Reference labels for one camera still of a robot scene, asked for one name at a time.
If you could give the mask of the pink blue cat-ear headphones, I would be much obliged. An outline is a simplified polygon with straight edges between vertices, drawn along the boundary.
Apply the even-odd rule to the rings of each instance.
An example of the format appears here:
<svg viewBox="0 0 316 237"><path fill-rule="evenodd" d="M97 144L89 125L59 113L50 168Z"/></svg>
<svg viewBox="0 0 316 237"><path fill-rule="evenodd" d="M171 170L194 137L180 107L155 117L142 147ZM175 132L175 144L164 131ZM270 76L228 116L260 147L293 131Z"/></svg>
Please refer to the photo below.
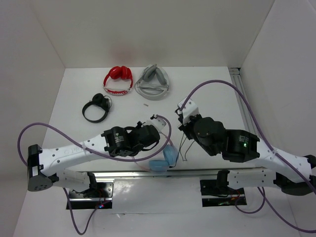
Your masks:
<svg viewBox="0 0 316 237"><path fill-rule="evenodd" d="M148 172L166 172L170 167L174 167L178 157L178 150L175 148L171 139L168 145L163 149L163 159L150 160L149 167L144 167L135 162L135 164L144 171Z"/></svg>

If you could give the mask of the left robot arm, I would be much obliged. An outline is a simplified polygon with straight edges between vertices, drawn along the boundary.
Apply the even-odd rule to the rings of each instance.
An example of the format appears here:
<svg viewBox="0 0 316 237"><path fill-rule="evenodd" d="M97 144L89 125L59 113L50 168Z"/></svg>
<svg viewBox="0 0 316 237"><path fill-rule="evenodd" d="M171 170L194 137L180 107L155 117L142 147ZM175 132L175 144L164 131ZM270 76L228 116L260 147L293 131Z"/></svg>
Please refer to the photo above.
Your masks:
<svg viewBox="0 0 316 237"><path fill-rule="evenodd" d="M101 158L114 160L134 157L141 151L159 143L160 135L153 125L136 127L115 126L79 145L55 149L42 149L38 145L28 148L28 191L39 192L62 181L58 172L66 168Z"/></svg>

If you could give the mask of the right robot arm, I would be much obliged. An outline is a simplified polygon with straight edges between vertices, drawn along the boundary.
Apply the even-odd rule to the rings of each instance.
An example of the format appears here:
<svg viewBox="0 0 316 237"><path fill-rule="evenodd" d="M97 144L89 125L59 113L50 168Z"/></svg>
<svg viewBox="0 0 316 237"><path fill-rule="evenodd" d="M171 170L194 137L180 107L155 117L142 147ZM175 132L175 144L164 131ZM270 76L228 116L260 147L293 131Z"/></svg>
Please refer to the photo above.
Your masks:
<svg viewBox="0 0 316 237"><path fill-rule="evenodd" d="M255 134L240 129L226 129L220 121L197 114L178 118L179 130L196 141L210 156L221 155L234 163L249 163L254 170L220 170L215 182L222 194L246 187L273 187L292 196L316 191L316 166L313 156L300 157L268 144Z"/></svg>

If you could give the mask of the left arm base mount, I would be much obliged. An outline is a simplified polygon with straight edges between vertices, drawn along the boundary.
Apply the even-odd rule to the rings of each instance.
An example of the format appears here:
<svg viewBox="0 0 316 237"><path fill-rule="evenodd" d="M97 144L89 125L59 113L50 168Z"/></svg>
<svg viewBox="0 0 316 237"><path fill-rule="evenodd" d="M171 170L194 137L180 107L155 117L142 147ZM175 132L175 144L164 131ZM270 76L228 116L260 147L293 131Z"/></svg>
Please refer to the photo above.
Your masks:
<svg viewBox="0 0 316 237"><path fill-rule="evenodd" d="M70 207L74 210L82 209L111 209L114 190L113 179L97 180L92 172L74 172L66 174Z"/></svg>

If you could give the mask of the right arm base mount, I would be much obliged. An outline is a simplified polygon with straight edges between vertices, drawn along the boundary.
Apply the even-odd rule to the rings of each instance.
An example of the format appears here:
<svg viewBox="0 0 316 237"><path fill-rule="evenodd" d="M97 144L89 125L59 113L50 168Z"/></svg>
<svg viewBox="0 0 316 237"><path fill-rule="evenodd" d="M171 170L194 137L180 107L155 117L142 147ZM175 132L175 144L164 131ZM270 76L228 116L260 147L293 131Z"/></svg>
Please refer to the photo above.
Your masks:
<svg viewBox="0 0 316 237"><path fill-rule="evenodd" d="M216 180L200 180L200 192L203 207L246 205L245 191L243 188L218 188Z"/></svg>

